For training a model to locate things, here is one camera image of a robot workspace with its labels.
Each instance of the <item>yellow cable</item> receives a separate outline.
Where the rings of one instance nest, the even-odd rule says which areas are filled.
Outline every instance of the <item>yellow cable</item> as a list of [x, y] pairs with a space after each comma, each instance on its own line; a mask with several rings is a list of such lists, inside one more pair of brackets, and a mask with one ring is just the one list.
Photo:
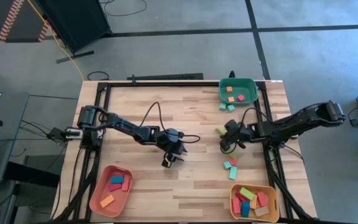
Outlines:
[[[46, 24], [47, 21], [45, 21], [45, 19], [42, 18], [41, 13], [35, 8], [35, 6], [30, 2], [30, 0], [27, 0], [27, 1], [28, 1], [29, 4], [31, 5], [31, 7], [34, 9], [34, 11], [38, 14], [38, 16], [41, 18], [41, 20], [44, 22], [44, 24]], [[48, 29], [49, 29], [50, 32], [52, 33], [53, 39], [55, 39], [55, 42], [56, 42], [57, 46], [58, 46], [58, 47], [60, 48], [60, 50], [62, 50], [62, 52], [64, 52], [64, 53], [67, 55], [67, 57], [71, 60], [71, 62], [73, 63], [73, 65], [74, 65], [75, 68], [77, 69], [78, 73], [80, 74], [82, 81], [84, 81], [84, 76], [83, 76], [81, 70], [78, 68], [77, 64], [76, 64], [76, 63], [74, 62], [74, 60], [70, 57], [70, 55], [65, 51], [65, 49], [63, 49], [63, 48], [60, 46], [59, 42], [57, 41], [57, 38], [56, 38], [55, 34], [53, 33], [53, 30], [50, 28], [50, 26], [48, 26]]]

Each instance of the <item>green bowl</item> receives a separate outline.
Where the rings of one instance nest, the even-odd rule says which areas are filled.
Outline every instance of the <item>green bowl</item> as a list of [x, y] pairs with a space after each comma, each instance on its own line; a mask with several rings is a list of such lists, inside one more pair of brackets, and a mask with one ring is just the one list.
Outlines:
[[[226, 91], [226, 87], [233, 88], [232, 93]], [[232, 105], [248, 105], [258, 98], [257, 87], [255, 81], [250, 78], [224, 78], [219, 82], [219, 95], [221, 102]], [[238, 102], [237, 97], [244, 96], [244, 101]], [[234, 102], [228, 102], [230, 96], [234, 97]]]

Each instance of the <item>yellow block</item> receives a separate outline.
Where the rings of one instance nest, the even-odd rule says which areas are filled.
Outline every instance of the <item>yellow block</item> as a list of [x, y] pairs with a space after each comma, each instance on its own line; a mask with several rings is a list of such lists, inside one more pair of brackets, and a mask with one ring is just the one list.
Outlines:
[[249, 202], [249, 207], [250, 207], [250, 208], [256, 209], [257, 198], [258, 198], [258, 195], [255, 195], [255, 196], [254, 196], [254, 199], [252, 199], [252, 200]]
[[109, 195], [105, 199], [103, 199], [103, 201], [101, 201], [100, 204], [104, 208], [104, 207], [108, 206], [113, 201], [114, 201], [114, 197], [112, 195]]

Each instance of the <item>colored block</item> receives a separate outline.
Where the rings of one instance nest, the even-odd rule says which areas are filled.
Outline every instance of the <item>colored block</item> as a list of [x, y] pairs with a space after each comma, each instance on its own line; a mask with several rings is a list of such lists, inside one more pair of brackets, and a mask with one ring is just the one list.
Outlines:
[[215, 128], [215, 132], [216, 132], [219, 136], [222, 136], [222, 135], [224, 135], [224, 134], [227, 133], [227, 130], [226, 130], [225, 127], [223, 127], [223, 128]]
[[243, 202], [241, 206], [241, 216], [242, 217], [248, 217], [249, 216], [249, 202]]
[[228, 109], [230, 112], [232, 112], [232, 111], [234, 111], [234, 106], [233, 106], [233, 105], [229, 105], [229, 106], [227, 106], [227, 109]]
[[256, 217], [261, 217], [262, 215], [269, 214], [269, 208], [268, 206], [257, 208], [254, 210]]
[[231, 199], [234, 214], [241, 213], [240, 200], [237, 197]]
[[254, 196], [254, 199], [252, 199], [250, 202], [249, 202], [249, 207], [252, 208], [252, 209], [256, 209], [256, 204], [257, 204], [257, 198], [258, 198], [258, 195], [255, 195]]
[[123, 191], [128, 191], [129, 190], [129, 182], [131, 181], [131, 179], [129, 178], [129, 176], [125, 176], [124, 177], [124, 183], [122, 183], [122, 188], [121, 190]]
[[242, 194], [244, 197], [248, 198], [249, 200], [254, 199], [254, 194], [243, 187], [240, 189], [240, 194]]
[[229, 161], [224, 162], [224, 163], [223, 163], [223, 167], [224, 167], [225, 169], [230, 168], [230, 167], [231, 167], [230, 162], [229, 162]]
[[237, 96], [237, 101], [238, 102], [242, 102], [242, 101], [244, 101], [244, 99], [245, 99], [245, 97], [243, 95]]
[[109, 191], [117, 190], [121, 188], [121, 184], [109, 184]]
[[229, 178], [232, 180], [235, 180], [237, 178], [237, 167], [232, 166], [230, 168]]
[[226, 110], [226, 104], [221, 103], [220, 106], [219, 106], [219, 110]]
[[108, 206], [111, 202], [114, 201], [114, 197], [112, 195], [107, 196], [103, 201], [100, 202], [102, 208]]
[[123, 176], [115, 176], [110, 179], [110, 184], [122, 184], [124, 182]]
[[230, 165], [232, 165], [232, 166], [235, 166], [237, 163], [236, 159], [230, 159], [229, 162], [230, 162]]
[[237, 159], [239, 157], [235, 152], [230, 152], [228, 155], [233, 159]]
[[240, 192], [237, 192], [237, 193], [236, 193], [236, 196], [237, 196], [237, 198], [239, 198], [239, 200], [240, 200], [241, 202], [249, 202], [249, 199], [246, 198], [246, 197], [244, 197], [242, 194], [240, 194]]
[[256, 193], [256, 195], [258, 196], [258, 202], [259, 205], [261, 207], [267, 206], [267, 199], [266, 199], [266, 195], [263, 192], [258, 192]]

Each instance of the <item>green block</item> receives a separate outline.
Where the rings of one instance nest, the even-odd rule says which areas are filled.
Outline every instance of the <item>green block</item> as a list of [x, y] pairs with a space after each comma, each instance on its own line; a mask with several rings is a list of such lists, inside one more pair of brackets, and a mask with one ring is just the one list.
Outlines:
[[229, 105], [229, 106], [227, 106], [227, 109], [228, 109], [230, 112], [233, 112], [233, 111], [234, 111], [234, 106], [233, 106], [233, 105]]
[[225, 169], [230, 168], [230, 167], [231, 167], [230, 162], [229, 162], [229, 161], [224, 162], [224, 163], [223, 163], [223, 167], [224, 167]]
[[226, 110], [226, 104], [221, 103], [221, 105], [219, 106], [219, 110]]
[[230, 174], [229, 174], [229, 178], [232, 180], [235, 180], [237, 178], [237, 167], [232, 166], [230, 168]]
[[215, 128], [215, 131], [217, 132], [217, 134], [218, 134], [219, 136], [222, 136], [222, 135], [224, 135], [224, 134], [227, 133], [227, 130], [226, 130], [225, 127], [223, 127], [223, 128]]
[[254, 193], [250, 192], [249, 190], [243, 187], [240, 189], [240, 194], [242, 194], [244, 197], [248, 198], [249, 200], [254, 199]]
[[238, 159], [238, 155], [235, 152], [230, 152], [228, 155], [233, 159]]

